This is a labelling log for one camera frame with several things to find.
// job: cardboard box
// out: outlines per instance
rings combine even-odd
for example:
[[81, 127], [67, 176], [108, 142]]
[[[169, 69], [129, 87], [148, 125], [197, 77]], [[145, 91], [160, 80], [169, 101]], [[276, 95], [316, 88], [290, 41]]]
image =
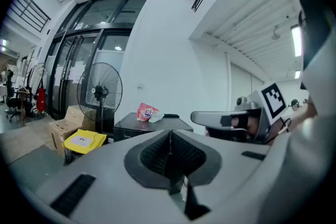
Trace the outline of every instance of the cardboard box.
[[[93, 118], [93, 116], [96, 116], [96, 111], [88, 110], [86, 115]], [[49, 130], [54, 146], [56, 151], [63, 157], [65, 157], [65, 150], [62, 143], [78, 129], [86, 131], [96, 130], [96, 122], [85, 116], [78, 105], [69, 106], [63, 120], [49, 122]]]

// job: black cable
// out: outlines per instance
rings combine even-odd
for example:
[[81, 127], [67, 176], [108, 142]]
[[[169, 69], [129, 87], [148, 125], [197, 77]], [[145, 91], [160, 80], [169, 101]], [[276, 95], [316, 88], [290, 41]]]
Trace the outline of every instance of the black cable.
[[281, 119], [281, 121], [282, 121], [282, 126], [281, 126], [280, 130], [282, 130], [282, 129], [286, 126], [286, 123], [287, 123], [288, 121], [290, 121], [290, 122], [289, 122], [289, 124], [287, 125], [287, 127], [289, 127], [289, 126], [292, 124], [292, 119], [291, 119], [291, 118], [288, 118], [288, 119], [286, 119], [285, 121], [283, 121], [283, 119], [282, 119], [281, 117], [280, 117], [280, 119]]
[[[291, 118], [288, 118], [288, 119], [286, 119], [286, 120], [284, 121], [283, 118], [280, 117], [280, 120], [282, 121], [282, 126], [281, 126], [280, 130], [282, 130], [282, 129], [286, 126], [286, 123], [287, 123], [288, 121], [290, 121], [289, 124], [287, 125], [287, 129], [286, 129], [287, 133], [289, 133], [288, 127], [292, 124], [292, 119], [291, 119]], [[267, 141], [264, 143], [264, 145], [268, 144], [269, 142], [271, 142], [272, 140], [274, 140], [275, 138], [277, 138], [278, 135], [279, 135], [279, 134], [277, 134], [277, 135], [275, 135], [274, 137], [272, 137], [271, 139], [267, 140]]]

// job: fan pole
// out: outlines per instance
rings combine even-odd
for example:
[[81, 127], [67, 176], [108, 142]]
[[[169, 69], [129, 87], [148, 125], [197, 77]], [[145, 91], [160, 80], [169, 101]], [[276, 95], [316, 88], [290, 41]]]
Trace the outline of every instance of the fan pole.
[[100, 129], [100, 133], [103, 133], [103, 100], [100, 98], [99, 100], [99, 129]]

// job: yellow box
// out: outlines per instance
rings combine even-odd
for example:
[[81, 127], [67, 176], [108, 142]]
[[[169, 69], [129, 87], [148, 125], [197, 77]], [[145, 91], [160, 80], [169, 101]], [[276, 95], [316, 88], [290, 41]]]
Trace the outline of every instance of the yellow box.
[[107, 135], [92, 131], [78, 130], [64, 141], [64, 147], [77, 153], [87, 154], [100, 147]]

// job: chair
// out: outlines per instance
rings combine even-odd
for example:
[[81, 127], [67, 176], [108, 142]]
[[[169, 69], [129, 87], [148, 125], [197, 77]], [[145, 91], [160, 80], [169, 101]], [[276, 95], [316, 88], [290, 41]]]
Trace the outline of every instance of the chair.
[[[14, 96], [14, 88], [10, 87], [8, 91], [8, 97], [13, 97]], [[7, 115], [6, 118], [8, 118], [8, 115], [12, 115], [9, 119], [9, 121], [12, 121], [12, 118], [16, 115], [20, 115], [21, 111], [18, 111], [17, 108], [21, 107], [21, 100], [19, 98], [11, 98], [7, 100], [7, 105], [9, 108], [14, 108], [14, 110], [6, 111]]]
[[[13, 87], [9, 87], [7, 86], [7, 100], [6, 100], [6, 104], [8, 105], [10, 99], [14, 96], [14, 88]], [[10, 109], [10, 106], [8, 105], [9, 109], [6, 109], [5, 112], [7, 114], [13, 114], [15, 111]]]

